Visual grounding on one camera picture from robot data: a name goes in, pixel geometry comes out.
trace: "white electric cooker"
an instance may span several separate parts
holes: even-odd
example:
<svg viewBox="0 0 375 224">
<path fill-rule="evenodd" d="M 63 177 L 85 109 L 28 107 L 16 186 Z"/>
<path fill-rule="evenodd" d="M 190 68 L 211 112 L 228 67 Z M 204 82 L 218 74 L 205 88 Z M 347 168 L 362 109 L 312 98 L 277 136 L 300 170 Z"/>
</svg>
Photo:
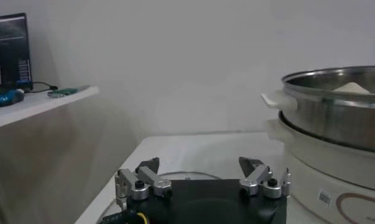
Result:
<svg viewBox="0 0 375 224">
<path fill-rule="evenodd" d="M 270 138 L 284 143 L 292 195 L 301 204 L 334 224 L 375 223 L 375 153 L 302 134 L 281 118 L 266 128 Z"/>
</svg>

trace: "silver pot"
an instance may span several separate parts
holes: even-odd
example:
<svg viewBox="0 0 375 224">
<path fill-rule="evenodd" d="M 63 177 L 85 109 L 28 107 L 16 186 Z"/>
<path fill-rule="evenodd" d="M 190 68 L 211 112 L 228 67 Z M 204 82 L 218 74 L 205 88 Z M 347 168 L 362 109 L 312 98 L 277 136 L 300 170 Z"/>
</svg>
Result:
<svg viewBox="0 0 375 224">
<path fill-rule="evenodd" d="M 284 122 L 307 135 L 375 152 L 375 66 L 297 72 L 282 78 L 283 90 L 262 94 Z M 370 93 L 334 91 L 356 83 Z"/>
</svg>

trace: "white food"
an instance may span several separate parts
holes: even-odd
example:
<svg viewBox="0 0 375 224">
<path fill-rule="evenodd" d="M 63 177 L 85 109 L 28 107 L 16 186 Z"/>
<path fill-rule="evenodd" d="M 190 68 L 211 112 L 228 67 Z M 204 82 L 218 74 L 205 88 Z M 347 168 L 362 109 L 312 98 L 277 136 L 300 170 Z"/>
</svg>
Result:
<svg viewBox="0 0 375 224">
<path fill-rule="evenodd" d="M 355 82 L 349 82 L 335 89 L 334 91 L 335 92 L 349 92 L 349 93 L 370 93 L 369 91 L 362 88 L 362 86 L 356 84 Z"/>
</svg>

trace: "cable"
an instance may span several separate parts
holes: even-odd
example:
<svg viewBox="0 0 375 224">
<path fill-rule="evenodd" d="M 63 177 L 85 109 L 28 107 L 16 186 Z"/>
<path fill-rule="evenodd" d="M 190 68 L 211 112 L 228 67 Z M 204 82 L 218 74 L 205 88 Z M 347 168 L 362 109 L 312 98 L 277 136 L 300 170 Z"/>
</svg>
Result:
<svg viewBox="0 0 375 224">
<path fill-rule="evenodd" d="M 196 171 L 192 171 L 192 172 L 188 172 L 188 171 L 176 171 L 176 172 L 162 173 L 159 176 L 172 175 L 172 174 L 189 174 L 189 173 L 206 175 L 206 176 L 212 177 L 214 179 L 221 180 L 221 178 L 218 177 L 218 176 L 211 175 L 211 174 L 208 174 L 208 173 L 203 173 L 203 172 L 196 172 Z"/>
<path fill-rule="evenodd" d="M 57 86 L 50 85 L 50 84 L 48 84 L 46 82 L 32 82 L 32 84 L 43 84 L 43 85 L 48 86 L 49 88 L 48 89 L 41 89 L 41 90 L 37 90 L 37 91 L 29 91 L 27 93 L 42 93 L 42 92 L 45 92 L 45 91 L 57 90 L 58 89 Z"/>
<path fill-rule="evenodd" d="M 143 219 L 144 224 L 150 224 L 149 221 L 148 221 L 148 219 L 147 219 L 147 217 L 146 217 L 143 213 L 138 212 L 138 213 L 136 213 L 136 214 L 137 214 L 138 216 L 140 216 L 140 217 Z"/>
</svg>

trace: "white table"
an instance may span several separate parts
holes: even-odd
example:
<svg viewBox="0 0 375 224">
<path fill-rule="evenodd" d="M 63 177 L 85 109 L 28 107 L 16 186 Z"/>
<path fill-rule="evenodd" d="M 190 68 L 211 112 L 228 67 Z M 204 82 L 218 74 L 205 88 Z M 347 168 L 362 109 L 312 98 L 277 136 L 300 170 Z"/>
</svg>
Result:
<svg viewBox="0 0 375 224">
<path fill-rule="evenodd" d="M 197 136 L 161 136 L 143 140 L 121 166 L 133 170 L 143 161 L 160 158 L 158 173 L 175 171 L 205 172 L 220 178 L 242 178 L 239 157 L 260 159 L 277 175 L 282 174 L 282 144 L 265 133 Z M 115 197 L 114 178 L 88 206 L 75 224 L 94 224 Z M 290 199 L 287 223 L 326 223 Z"/>
</svg>

